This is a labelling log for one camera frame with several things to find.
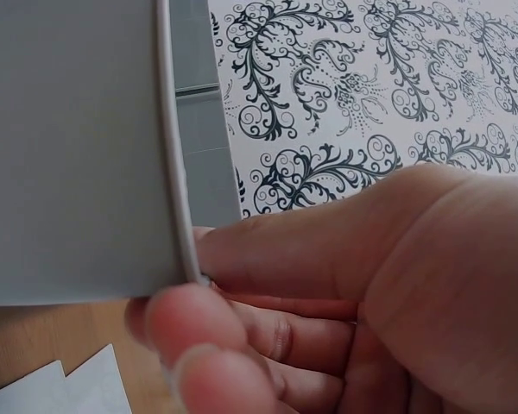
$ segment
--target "white rim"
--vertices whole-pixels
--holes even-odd
[[[171,45],[171,20],[169,0],[157,4],[159,58],[161,73],[161,117],[165,147],[167,150],[167,179],[174,207],[174,217],[182,266],[186,278],[208,285],[209,279],[199,271],[196,245],[193,239],[192,218],[186,188],[186,170],[180,144],[179,118],[174,95],[173,53]]]

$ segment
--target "wooden table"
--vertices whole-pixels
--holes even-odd
[[[126,332],[125,304],[0,308],[0,388],[58,359],[69,374],[113,343],[132,412],[181,413],[157,357]]]

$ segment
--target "fingernail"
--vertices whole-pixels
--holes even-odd
[[[182,354],[174,364],[173,371],[169,372],[164,367],[164,374],[167,377],[167,383],[171,390],[171,395],[183,407],[184,401],[180,395],[180,384],[184,379],[184,375],[188,368],[190,368],[192,364],[199,359],[199,357],[217,351],[219,351],[217,346],[211,343],[201,343],[200,345],[189,348],[184,354]]]

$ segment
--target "patterned wallpaper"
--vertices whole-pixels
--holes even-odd
[[[210,1],[243,216],[434,162],[518,174],[518,2]]]

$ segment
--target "skin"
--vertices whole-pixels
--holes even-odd
[[[126,313],[190,414],[518,414],[518,178],[411,167],[196,240],[217,286]]]

